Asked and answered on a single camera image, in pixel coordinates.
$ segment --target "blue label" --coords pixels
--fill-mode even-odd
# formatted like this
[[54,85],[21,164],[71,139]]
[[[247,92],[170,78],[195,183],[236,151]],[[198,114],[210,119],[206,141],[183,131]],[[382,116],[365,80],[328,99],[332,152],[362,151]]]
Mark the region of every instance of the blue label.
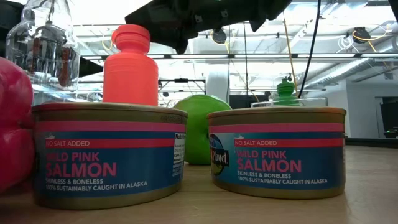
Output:
[[324,190],[345,182],[342,132],[210,135],[213,178],[229,184]]
[[185,134],[68,131],[35,135],[34,190],[50,197],[108,197],[158,190],[183,175]]

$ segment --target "pink stripe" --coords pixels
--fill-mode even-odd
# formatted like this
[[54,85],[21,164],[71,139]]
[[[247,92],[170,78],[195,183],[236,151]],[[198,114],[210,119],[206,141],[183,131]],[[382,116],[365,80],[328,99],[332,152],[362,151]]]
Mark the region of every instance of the pink stripe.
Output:
[[235,139],[235,147],[342,147],[341,139]]
[[125,121],[41,121],[36,131],[165,131],[185,132],[184,124]]
[[174,139],[67,139],[45,140],[46,149],[134,149],[143,147],[171,147]]
[[339,123],[314,124],[239,124],[210,126],[212,133],[294,133],[294,132],[342,132],[344,125]]

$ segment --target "salmon can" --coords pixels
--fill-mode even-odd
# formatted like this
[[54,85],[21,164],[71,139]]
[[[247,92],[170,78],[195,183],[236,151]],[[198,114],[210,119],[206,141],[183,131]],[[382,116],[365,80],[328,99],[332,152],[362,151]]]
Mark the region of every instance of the salmon can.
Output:
[[258,197],[328,198],[345,188],[345,114],[281,106],[208,115],[213,182]]
[[32,112],[37,204],[123,207],[181,187],[186,112],[116,103],[49,103]]

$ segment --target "metal can rim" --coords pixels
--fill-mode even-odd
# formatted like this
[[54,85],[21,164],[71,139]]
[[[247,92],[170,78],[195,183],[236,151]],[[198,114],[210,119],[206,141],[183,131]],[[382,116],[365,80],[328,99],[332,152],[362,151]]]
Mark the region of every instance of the metal can rim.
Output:
[[270,106],[265,108],[244,108],[211,113],[207,119],[218,118],[222,116],[259,114],[259,113],[334,113],[346,115],[347,111],[343,108],[334,108],[328,106]]
[[135,105],[128,103],[44,103],[34,106],[32,112],[55,111],[55,110],[121,110],[121,111],[143,111],[155,113],[168,113],[188,117],[185,111],[163,108],[160,106]]

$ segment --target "table surface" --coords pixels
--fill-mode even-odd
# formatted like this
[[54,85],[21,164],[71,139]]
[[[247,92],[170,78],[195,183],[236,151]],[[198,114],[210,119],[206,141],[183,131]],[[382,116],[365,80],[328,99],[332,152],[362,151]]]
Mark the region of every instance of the table surface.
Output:
[[227,192],[211,183],[209,166],[185,166],[182,189],[124,208],[42,208],[30,193],[0,196],[0,223],[371,223],[398,221],[398,149],[346,148],[346,190],[323,200],[277,200]]

